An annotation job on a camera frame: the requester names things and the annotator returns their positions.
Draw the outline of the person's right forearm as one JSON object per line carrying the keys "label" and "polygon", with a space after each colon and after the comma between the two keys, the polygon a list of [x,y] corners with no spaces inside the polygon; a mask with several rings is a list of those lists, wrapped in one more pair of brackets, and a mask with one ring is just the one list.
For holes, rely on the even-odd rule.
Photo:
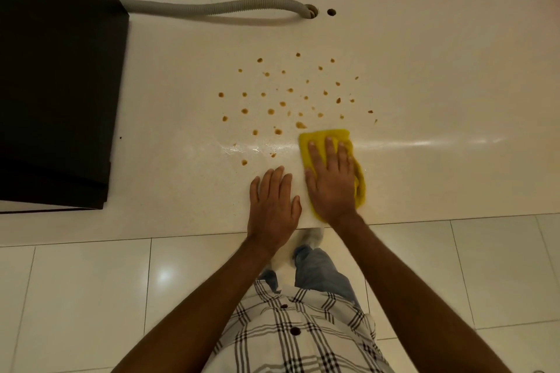
{"label": "person's right forearm", "polygon": [[418,373],[512,373],[354,208],[324,218],[356,261]]}

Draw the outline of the person's left forearm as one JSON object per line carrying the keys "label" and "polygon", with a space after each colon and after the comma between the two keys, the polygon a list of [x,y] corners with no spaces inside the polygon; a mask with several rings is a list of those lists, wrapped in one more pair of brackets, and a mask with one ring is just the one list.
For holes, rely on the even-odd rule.
{"label": "person's left forearm", "polygon": [[236,306],[282,245],[270,234],[249,235],[111,373],[200,373]]}

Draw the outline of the person's left hand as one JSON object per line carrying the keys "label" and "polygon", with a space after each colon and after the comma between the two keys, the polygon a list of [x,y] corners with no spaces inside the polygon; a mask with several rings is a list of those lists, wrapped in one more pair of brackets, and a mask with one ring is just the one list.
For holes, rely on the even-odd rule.
{"label": "person's left hand", "polygon": [[260,201],[250,204],[248,239],[271,259],[288,242],[298,225],[291,223],[292,174],[284,171],[279,197],[269,197],[269,169],[260,177]]}

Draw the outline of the white plaid shirt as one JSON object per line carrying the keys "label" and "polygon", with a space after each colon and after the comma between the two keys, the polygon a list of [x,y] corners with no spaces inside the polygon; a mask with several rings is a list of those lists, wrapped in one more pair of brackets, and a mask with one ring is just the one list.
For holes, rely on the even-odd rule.
{"label": "white plaid shirt", "polygon": [[334,293],[255,281],[203,373],[394,373],[372,317]]}

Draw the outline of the blue jeans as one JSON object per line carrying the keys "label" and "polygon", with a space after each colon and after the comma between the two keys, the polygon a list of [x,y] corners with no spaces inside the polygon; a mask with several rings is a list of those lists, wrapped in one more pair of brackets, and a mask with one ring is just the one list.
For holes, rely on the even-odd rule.
{"label": "blue jeans", "polygon": [[264,292],[281,294],[295,303],[322,311],[361,310],[349,279],[341,274],[328,254],[310,244],[301,244],[293,253],[295,285],[279,288],[276,272],[265,267],[257,277]]}

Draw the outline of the yellow cleaning cloth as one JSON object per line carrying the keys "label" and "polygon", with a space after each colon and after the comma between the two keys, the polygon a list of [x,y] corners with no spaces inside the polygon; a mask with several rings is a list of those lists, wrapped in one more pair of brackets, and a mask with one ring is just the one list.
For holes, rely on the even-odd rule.
{"label": "yellow cleaning cloth", "polygon": [[354,165],[354,203],[356,208],[360,208],[366,200],[366,183],[363,170],[357,158],[354,156],[354,145],[351,141],[351,134],[347,129],[325,129],[310,133],[302,133],[298,136],[301,160],[304,169],[310,169],[316,175],[316,169],[309,151],[309,142],[313,142],[321,157],[323,164],[326,164],[326,145],[327,137],[332,139],[334,149],[337,150],[340,143],[344,144],[348,155],[353,157]]}

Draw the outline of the scatter of brown sauce drops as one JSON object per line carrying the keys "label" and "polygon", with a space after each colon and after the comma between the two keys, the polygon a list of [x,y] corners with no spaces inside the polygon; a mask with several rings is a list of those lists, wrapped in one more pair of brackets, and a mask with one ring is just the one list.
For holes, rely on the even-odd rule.
{"label": "scatter of brown sauce drops", "polygon": [[340,54],[258,56],[228,70],[205,115],[236,167],[300,163],[299,135],[346,129],[355,146],[380,123],[366,73]]}

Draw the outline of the black appliance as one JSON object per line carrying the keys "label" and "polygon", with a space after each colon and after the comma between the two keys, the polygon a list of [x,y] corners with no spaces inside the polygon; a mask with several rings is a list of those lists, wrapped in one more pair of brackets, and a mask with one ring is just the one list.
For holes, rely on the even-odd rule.
{"label": "black appliance", "polygon": [[103,209],[129,14],[0,0],[0,200]]}

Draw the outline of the white shoe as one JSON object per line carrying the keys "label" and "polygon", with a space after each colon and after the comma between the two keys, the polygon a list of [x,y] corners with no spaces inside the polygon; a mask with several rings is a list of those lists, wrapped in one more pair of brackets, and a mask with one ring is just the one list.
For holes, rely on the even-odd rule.
{"label": "white shoe", "polygon": [[324,238],[324,228],[306,228],[299,234],[299,247],[309,247],[316,249],[320,246]]}

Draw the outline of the person's right hand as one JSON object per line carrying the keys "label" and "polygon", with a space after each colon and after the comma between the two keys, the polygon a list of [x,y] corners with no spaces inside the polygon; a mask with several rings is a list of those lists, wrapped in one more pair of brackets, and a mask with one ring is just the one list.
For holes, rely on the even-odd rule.
{"label": "person's right hand", "polygon": [[347,176],[347,156],[344,144],[338,146],[338,169],[328,169],[313,142],[309,151],[316,169],[318,191],[310,199],[314,211],[335,230],[357,217],[354,203],[354,177]]}

